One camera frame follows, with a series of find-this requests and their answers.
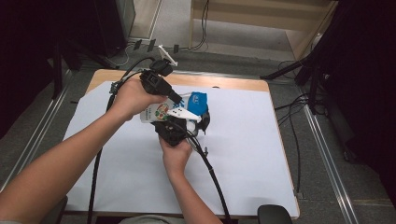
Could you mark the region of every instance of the person's left hand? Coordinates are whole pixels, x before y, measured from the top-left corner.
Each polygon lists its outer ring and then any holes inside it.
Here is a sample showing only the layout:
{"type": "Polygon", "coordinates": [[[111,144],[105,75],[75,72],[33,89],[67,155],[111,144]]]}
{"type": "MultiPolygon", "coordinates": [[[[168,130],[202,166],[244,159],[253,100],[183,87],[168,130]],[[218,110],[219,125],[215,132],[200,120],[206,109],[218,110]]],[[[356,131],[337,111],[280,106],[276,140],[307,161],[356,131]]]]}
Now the person's left hand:
{"type": "Polygon", "coordinates": [[[151,95],[143,89],[140,80],[130,78],[120,88],[110,113],[121,116],[125,121],[142,112],[149,105],[158,104],[166,100],[165,96],[151,95]]]}

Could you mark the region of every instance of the black fabric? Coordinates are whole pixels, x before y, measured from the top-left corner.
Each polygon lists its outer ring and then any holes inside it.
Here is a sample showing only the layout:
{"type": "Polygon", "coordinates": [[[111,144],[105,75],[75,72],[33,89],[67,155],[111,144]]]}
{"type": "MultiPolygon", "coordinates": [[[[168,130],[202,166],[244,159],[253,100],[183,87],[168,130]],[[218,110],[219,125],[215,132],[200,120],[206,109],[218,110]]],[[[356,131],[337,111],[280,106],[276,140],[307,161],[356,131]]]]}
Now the black fabric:
{"type": "Polygon", "coordinates": [[[394,1],[340,1],[344,18],[322,53],[323,83],[354,137],[346,146],[379,173],[396,205],[396,8],[394,1]]]}
{"type": "Polygon", "coordinates": [[[45,11],[27,1],[0,3],[0,138],[52,80],[45,11]]]}

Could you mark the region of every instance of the gray floor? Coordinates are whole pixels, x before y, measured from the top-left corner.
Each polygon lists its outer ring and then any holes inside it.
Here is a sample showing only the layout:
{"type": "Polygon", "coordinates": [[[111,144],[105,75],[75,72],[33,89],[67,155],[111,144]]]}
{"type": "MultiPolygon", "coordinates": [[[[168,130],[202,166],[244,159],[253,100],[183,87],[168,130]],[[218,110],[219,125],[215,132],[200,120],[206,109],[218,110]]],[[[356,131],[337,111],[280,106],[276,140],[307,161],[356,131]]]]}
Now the gray floor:
{"type": "MultiPolygon", "coordinates": [[[[144,56],[159,57],[158,52],[146,53],[147,47],[140,50],[128,50],[130,61],[121,67],[125,70],[133,62],[144,56]]],[[[209,73],[230,74],[234,77],[257,78],[277,70],[280,59],[260,57],[239,57],[228,53],[187,52],[181,51],[172,55],[179,66],[176,70],[197,71],[209,73]]],[[[56,114],[35,156],[41,155],[48,148],[56,145],[64,138],[69,120],[73,117],[77,107],[75,102],[84,95],[91,81],[93,73],[101,68],[85,56],[81,56],[83,67],[73,72],[73,80],[60,110],[56,114]]],[[[112,61],[122,63],[125,55],[112,58],[112,61]]],[[[292,80],[280,77],[269,83],[274,106],[291,103],[299,90],[292,80]]],[[[44,89],[20,116],[8,134],[0,140],[0,183],[4,183],[9,172],[17,162],[19,155],[29,141],[35,126],[44,115],[50,104],[52,85],[44,89]]],[[[286,113],[285,110],[276,111],[278,118],[286,113]]],[[[364,164],[351,164],[344,160],[343,150],[336,137],[330,121],[325,116],[317,116],[321,130],[326,137],[339,174],[346,186],[346,190],[354,205],[360,223],[396,223],[396,213],[384,191],[378,176],[364,164]]],[[[303,194],[298,199],[301,215],[293,223],[346,223],[339,203],[334,194],[318,146],[307,121],[305,112],[301,110],[292,116],[301,150],[301,190],[303,194]]],[[[297,153],[296,143],[292,135],[290,123],[285,122],[279,127],[288,163],[294,183],[297,181],[297,153]]],[[[62,223],[83,223],[85,217],[64,216],[62,223]]],[[[240,220],[239,223],[257,223],[256,220],[240,220]]]]}

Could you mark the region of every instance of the table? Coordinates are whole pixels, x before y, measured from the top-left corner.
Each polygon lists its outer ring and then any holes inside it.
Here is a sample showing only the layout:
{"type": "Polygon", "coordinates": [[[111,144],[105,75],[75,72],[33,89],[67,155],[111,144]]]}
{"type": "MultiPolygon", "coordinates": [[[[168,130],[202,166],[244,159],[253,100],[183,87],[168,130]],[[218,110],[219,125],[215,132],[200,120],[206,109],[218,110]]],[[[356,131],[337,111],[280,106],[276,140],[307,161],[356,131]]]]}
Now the table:
{"type": "MultiPolygon", "coordinates": [[[[190,47],[193,20],[200,20],[206,0],[191,0],[190,47]]],[[[337,6],[329,0],[210,0],[208,21],[224,21],[286,30],[296,60],[318,33],[324,32],[337,6]]]]}
{"type": "MultiPolygon", "coordinates": [[[[119,80],[122,75],[122,71],[114,70],[98,70],[94,74],[65,138],[105,113],[111,84],[108,81],[119,80]]],[[[166,80],[178,93],[202,91],[208,95],[211,123],[206,135],[200,133],[198,140],[208,147],[208,159],[232,218],[255,217],[259,205],[268,203],[284,206],[297,218],[299,208],[267,83],[178,74],[171,74],[166,80]],[[256,111],[251,113],[249,109],[245,116],[240,115],[241,110],[252,105],[259,105],[256,111]]],[[[67,194],[66,213],[88,210],[92,170],[93,162],[67,194]]],[[[191,154],[186,177],[204,202],[221,217],[224,213],[219,195],[198,153],[191,154]]],[[[104,146],[93,210],[107,216],[179,217],[181,214],[163,168],[158,136],[152,125],[140,122],[139,116],[125,123],[104,146]]]]}

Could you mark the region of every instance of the hand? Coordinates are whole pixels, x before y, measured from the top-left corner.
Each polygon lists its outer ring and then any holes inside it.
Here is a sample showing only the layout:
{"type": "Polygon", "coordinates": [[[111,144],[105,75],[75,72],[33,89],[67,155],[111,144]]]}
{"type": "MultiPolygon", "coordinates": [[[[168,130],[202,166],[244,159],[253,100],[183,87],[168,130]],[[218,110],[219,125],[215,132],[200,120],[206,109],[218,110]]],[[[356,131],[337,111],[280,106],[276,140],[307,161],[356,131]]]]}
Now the hand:
{"type": "Polygon", "coordinates": [[[192,152],[187,140],[184,139],[177,146],[171,147],[160,137],[160,145],[163,149],[163,165],[171,181],[173,177],[184,176],[184,169],[192,152]]]}
{"type": "Polygon", "coordinates": [[[130,78],[121,86],[109,112],[121,116],[126,121],[142,112],[149,105],[165,100],[165,96],[146,93],[140,80],[130,78]]]}

